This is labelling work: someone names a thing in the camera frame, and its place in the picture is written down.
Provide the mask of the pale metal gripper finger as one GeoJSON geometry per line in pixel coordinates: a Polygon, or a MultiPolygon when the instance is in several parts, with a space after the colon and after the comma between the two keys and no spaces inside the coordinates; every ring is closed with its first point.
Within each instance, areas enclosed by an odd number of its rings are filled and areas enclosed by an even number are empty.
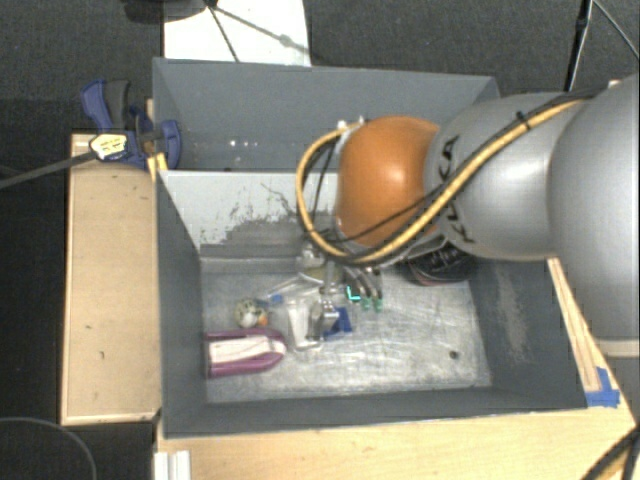
{"type": "Polygon", "coordinates": [[[321,303],[315,303],[309,311],[308,339],[320,341],[323,333],[324,308],[321,303]]]}
{"type": "Polygon", "coordinates": [[[322,336],[332,336],[341,330],[341,314],[331,300],[322,301],[322,336]]]}

